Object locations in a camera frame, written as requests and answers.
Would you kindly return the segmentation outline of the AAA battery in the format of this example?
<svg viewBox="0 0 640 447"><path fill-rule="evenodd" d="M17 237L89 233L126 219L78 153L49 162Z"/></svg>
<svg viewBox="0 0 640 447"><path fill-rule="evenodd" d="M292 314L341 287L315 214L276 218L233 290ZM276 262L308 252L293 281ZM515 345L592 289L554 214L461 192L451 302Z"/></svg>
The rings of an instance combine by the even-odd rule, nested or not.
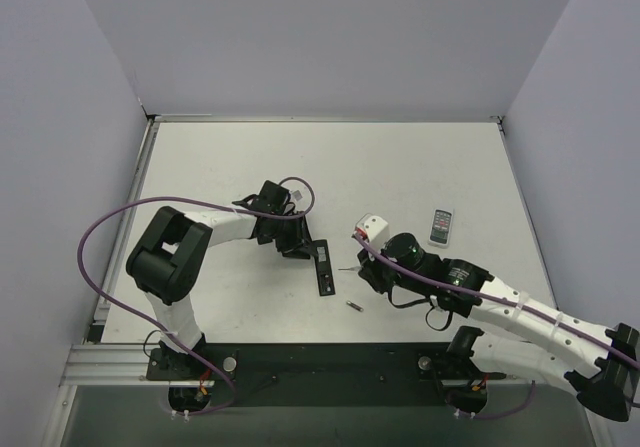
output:
<svg viewBox="0 0 640 447"><path fill-rule="evenodd" d="M364 312L364 308L359 306L358 304L352 302L352 301L346 301L346 305L349 306L350 308L358 311L358 312Z"/></svg>

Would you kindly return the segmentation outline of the black remote control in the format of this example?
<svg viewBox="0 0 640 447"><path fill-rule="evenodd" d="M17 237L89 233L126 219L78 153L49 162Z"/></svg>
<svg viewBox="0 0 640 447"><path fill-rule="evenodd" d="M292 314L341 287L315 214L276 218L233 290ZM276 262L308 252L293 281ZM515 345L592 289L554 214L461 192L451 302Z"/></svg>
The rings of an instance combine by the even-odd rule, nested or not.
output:
<svg viewBox="0 0 640 447"><path fill-rule="evenodd" d="M325 239L313 242L315 253L313 254L318 292L320 297L334 295L335 283L329 254L328 242Z"/></svg>

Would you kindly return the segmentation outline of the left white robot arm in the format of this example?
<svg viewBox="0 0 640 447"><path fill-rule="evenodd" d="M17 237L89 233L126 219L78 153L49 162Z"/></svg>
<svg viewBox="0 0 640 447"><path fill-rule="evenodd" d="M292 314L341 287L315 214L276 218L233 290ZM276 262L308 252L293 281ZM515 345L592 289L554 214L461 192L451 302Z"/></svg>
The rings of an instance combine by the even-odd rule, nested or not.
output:
<svg viewBox="0 0 640 447"><path fill-rule="evenodd" d="M314 256L306 217L295 210L293 194L266 181L259 193L222 210L183 213L160 208L126 261L126 273L168 329L161 347L171 352L169 365L183 378L196 377L205 365L206 339L196 323L190 292L207 250L239 240L273 243L285 258Z"/></svg>

